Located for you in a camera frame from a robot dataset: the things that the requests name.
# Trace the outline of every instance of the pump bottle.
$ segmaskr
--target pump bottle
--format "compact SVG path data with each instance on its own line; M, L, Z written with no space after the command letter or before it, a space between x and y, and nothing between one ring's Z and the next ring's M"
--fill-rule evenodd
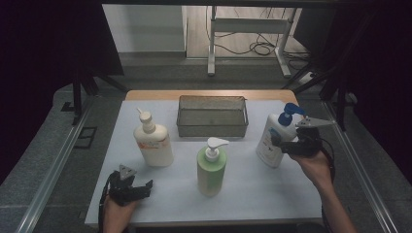
M257 155L270 167L278 167L284 156L282 150L276 145L290 142L296 137L296 128L292 124L293 114L304 115L304 111L294 103L288 103L279 116L270 114L267 117L263 134L257 145Z
M146 164L153 167L171 165L174 158L167 128L155 124L150 112L138 111L142 125L135 128L133 135Z
M226 152L218 147L228 143L227 140L209 138L207 146L197 154L198 187L206 196L214 196L222 189L227 156Z

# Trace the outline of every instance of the wall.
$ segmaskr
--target wall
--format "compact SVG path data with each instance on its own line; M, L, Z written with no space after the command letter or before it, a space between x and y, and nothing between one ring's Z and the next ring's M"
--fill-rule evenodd
M185 6L103 5L118 52L185 51Z

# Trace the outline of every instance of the table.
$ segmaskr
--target table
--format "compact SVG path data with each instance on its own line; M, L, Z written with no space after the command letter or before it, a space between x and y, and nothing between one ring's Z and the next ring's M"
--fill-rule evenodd
M196 155L207 138L180 138L176 125L181 95L244 96L249 126L244 138L228 139L223 188L214 197L197 189ZM285 156L272 169L255 153L267 115L297 103L290 90L133 90L123 101L101 173L90 202L86 224L97 225L98 202L108 176L119 165L137 170L134 186L154 180L150 198L142 201L131 225L185 226L245 223L321 222L321 200L299 165ZM169 129L173 164L145 164L132 132L140 124L136 107L151 111L154 122Z

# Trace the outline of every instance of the label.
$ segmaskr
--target label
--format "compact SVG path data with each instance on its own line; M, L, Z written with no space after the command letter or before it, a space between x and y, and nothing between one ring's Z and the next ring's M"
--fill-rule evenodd
M281 142L281 135L275 128L270 127L261 139L260 149L257 149L257 154L268 165L278 166L283 154L282 150L274 145L279 145Z
M138 142L137 145L143 150L157 150L170 147L170 138L167 135L162 141Z

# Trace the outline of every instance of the gray floor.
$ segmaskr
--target gray floor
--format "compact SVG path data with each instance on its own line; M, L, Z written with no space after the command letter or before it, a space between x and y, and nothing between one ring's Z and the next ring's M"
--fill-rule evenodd
M217 75L214 78L207 76L207 61L204 59L185 59L171 54L161 57L122 54L121 61L125 76L115 79L132 89L276 89L287 81L281 76L274 59L221 59L217 63ZM97 128L95 139L88 150L71 150L34 232L96 231L85 226L84 220L121 101L125 97L125 93L99 79L96 80L100 93L98 96L88 97L91 109L84 125ZM325 103L317 97L319 89L320 86L315 86L299 94L298 102L309 116L328 118ZM47 119L16 168L0 187L2 232L14 232L17 229L40 183L73 129L73 113L60 111L66 101L72 101L71 86L63 87L55 94L53 108ZM370 178L372 187L378 193L378 201L382 200L383 207L388 209L397 232L412 232L411 185L359 123L350 107L346 109L345 119L348 128L346 135L364 167L367 178ZM321 133L333 145L337 169L336 190L357 228L360 232L385 232L379 221L381 218L377 215L386 210L373 208L372 204L377 202L373 199L376 196L372 195L371 199L371 196L367 195L370 186L365 187L360 182L364 177L359 177L359 172L352 165L353 157L348 155L347 147L343 147L338 133L332 127L323 128ZM140 229L140 232L149 230L152 229ZM288 232L287 229L267 225L243 232L257 231Z

